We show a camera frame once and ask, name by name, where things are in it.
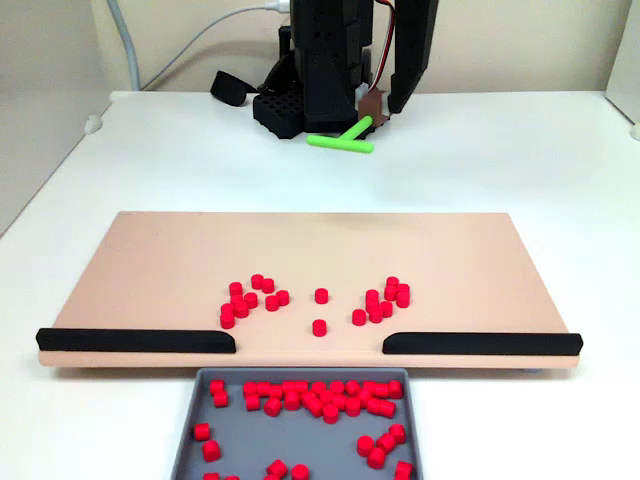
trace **white tabletop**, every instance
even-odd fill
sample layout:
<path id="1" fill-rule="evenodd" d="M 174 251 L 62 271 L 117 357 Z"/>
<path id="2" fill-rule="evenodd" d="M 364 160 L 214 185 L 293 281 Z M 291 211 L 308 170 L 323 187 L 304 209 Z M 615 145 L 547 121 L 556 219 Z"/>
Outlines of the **white tabletop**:
<path id="1" fill-rule="evenodd" d="M 581 363 L 411 371 L 425 478 L 637 477 L 640 142 L 601 93 L 416 95 L 372 155 L 278 140 L 209 94 L 113 98 L 0 239 L 0 478 L 170 474 L 195 370 L 37 361 L 119 210 L 509 212 Z"/>

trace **white cable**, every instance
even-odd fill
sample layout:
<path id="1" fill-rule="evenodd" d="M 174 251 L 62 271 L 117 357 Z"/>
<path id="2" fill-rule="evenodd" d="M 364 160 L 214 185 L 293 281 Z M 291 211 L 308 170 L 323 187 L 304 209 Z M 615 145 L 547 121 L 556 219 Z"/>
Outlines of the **white cable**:
<path id="1" fill-rule="evenodd" d="M 264 4 L 263 6 L 256 6 L 256 7 L 245 7 L 245 8 L 240 8 L 238 10 L 234 10 L 233 12 L 229 12 L 223 16 L 221 16 L 220 18 L 214 20 L 213 22 L 211 22 L 209 25 L 207 25 L 206 27 L 204 27 L 200 33 L 198 33 L 195 37 L 193 37 L 189 43 L 187 43 L 182 50 L 180 50 L 178 52 L 178 54 L 173 57 L 173 59 L 167 63 L 162 70 L 160 70 L 157 74 L 154 75 L 154 77 L 149 80 L 147 83 L 145 83 L 142 87 L 142 90 L 145 90 L 149 85 L 151 85 L 153 82 L 155 82 L 164 72 L 167 71 L 167 69 L 173 65 L 176 60 L 178 60 L 178 58 L 180 58 L 180 56 L 187 51 L 187 49 L 193 45 L 193 42 L 195 42 L 198 38 L 200 38 L 200 36 L 202 36 L 203 33 L 205 33 L 207 30 L 209 30 L 211 27 L 215 26 L 216 24 L 220 23 L 222 20 L 226 20 L 229 17 L 232 17 L 234 15 L 237 15 L 238 13 L 243 13 L 243 12 L 250 12 L 252 10 L 273 10 L 276 12 L 280 12 L 280 13 L 289 13 L 290 11 L 290 0 L 277 0 L 275 2 L 269 2 Z"/>

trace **pink board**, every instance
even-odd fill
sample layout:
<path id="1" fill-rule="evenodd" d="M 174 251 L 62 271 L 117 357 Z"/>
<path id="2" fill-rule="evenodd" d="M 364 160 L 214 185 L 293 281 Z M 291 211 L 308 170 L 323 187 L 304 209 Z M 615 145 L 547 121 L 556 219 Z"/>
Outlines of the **pink board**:
<path id="1" fill-rule="evenodd" d="M 118 214 L 55 328 L 220 329 L 228 285 L 272 277 L 291 303 L 227 332 L 235 354 L 41 351 L 43 365 L 567 368 L 574 356 L 384 355 L 395 332 L 567 333 L 506 214 Z M 351 323 L 394 275 L 411 305 Z M 329 290 L 318 305 L 316 288 Z M 325 319 L 326 336 L 311 333 Z"/>

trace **white wall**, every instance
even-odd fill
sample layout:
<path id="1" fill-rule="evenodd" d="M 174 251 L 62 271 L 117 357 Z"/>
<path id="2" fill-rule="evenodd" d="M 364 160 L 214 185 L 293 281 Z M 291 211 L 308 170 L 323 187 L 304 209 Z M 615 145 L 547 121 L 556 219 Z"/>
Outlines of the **white wall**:
<path id="1" fill-rule="evenodd" d="M 263 1 L 120 0 L 143 83 L 210 20 Z M 604 90 L 630 1 L 440 0 L 431 65 L 418 90 Z M 110 85 L 128 89 L 124 50 L 106 1 L 92 5 Z M 386 15 L 376 5 L 374 36 L 380 41 Z M 218 69 L 261 83 L 277 59 L 276 29 L 285 20 L 273 12 L 226 20 L 194 44 L 156 88 L 206 91 Z"/>
<path id="2" fill-rule="evenodd" d="M 629 11 L 607 98 L 633 122 L 640 123 L 640 0 L 634 0 Z"/>
<path id="3" fill-rule="evenodd" d="M 0 235 L 108 103 L 86 0 L 0 0 Z"/>

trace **plastic tray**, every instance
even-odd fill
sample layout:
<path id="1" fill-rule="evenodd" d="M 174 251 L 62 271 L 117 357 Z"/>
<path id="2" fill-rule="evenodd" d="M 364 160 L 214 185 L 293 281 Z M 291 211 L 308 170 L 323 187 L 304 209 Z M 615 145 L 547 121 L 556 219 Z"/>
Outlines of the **plastic tray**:
<path id="1" fill-rule="evenodd" d="M 225 381 L 229 406 L 215 408 L 209 393 L 211 380 Z M 404 397 L 396 403 L 393 419 L 371 415 L 363 410 L 357 417 L 344 412 L 333 425 L 322 417 L 314 418 L 308 410 L 284 408 L 277 417 L 263 410 L 248 412 L 242 386 L 245 382 L 268 381 L 281 384 L 285 380 L 324 381 L 356 380 L 403 384 Z M 212 439 L 222 450 L 222 458 L 207 463 L 202 456 L 202 442 L 193 438 L 193 426 L 209 423 Z M 385 466 L 374 470 L 366 458 L 356 452 L 361 435 L 374 440 L 394 423 L 404 425 L 407 442 L 387 455 Z M 310 480 L 393 479 L 399 460 L 414 465 L 412 478 L 422 480 L 420 454 L 411 407 L 407 372 L 401 368 L 204 368 L 198 371 L 191 404 L 173 469 L 174 480 L 202 480 L 205 473 L 219 473 L 221 478 L 236 475 L 241 480 L 260 480 L 274 460 L 281 459 L 289 470 L 299 463 L 309 467 Z"/>

